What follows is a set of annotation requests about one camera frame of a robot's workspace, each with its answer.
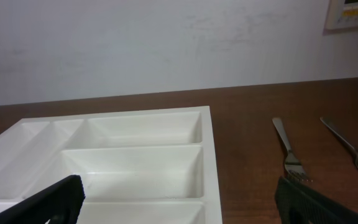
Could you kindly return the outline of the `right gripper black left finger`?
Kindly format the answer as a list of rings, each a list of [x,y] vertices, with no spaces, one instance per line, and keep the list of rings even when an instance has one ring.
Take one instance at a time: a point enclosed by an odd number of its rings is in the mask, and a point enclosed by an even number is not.
[[[0,224],[76,224],[85,191],[78,175],[69,175],[0,213]]]

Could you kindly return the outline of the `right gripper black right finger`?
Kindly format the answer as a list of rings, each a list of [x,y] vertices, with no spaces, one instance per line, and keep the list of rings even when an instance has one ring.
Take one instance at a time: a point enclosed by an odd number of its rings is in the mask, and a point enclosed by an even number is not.
[[[278,180],[275,202],[282,224],[358,224],[358,213],[285,177]]]

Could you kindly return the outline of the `steel fork nearer tray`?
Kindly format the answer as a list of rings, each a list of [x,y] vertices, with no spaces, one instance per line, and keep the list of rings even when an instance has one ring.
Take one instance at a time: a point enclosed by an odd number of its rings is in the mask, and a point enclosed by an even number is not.
[[[297,181],[311,181],[304,170],[302,163],[297,159],[293,152],[282,120],[280,118],[273,118],[272,123],[287,151],[287,155],[284,159],[284,168],[287,172],[287,176]]]

